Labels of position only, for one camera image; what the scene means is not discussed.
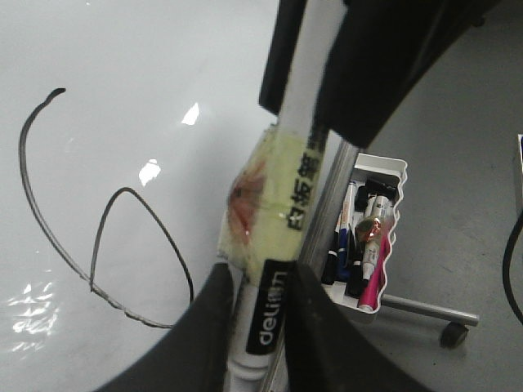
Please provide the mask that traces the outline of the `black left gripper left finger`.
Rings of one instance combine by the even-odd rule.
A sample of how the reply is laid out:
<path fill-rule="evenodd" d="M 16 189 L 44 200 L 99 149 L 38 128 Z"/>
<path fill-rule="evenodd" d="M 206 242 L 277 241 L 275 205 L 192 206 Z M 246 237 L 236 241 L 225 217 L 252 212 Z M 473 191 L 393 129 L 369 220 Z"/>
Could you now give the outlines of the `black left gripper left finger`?
<path fill-rule="evenodd" d="M 278 341 L 293 391 L 422 391 L 342 314 L 304 264 L 271 261 L 252 313 L 231 317 L 229 266 L 213 266 L 200 294 L 153 348 L 105 391 L 248 391 L 267 372 Z"/>

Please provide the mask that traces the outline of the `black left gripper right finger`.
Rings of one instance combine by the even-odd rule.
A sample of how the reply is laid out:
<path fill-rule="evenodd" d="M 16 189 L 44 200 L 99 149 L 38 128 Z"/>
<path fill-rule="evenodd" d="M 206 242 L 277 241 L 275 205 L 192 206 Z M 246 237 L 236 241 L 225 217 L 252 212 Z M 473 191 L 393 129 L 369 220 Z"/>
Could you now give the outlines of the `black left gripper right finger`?
<path fill-rule="evenodd" d="M 495 1 L 344 1 L 314 119 L 368 147 L 418 80 Z"/>

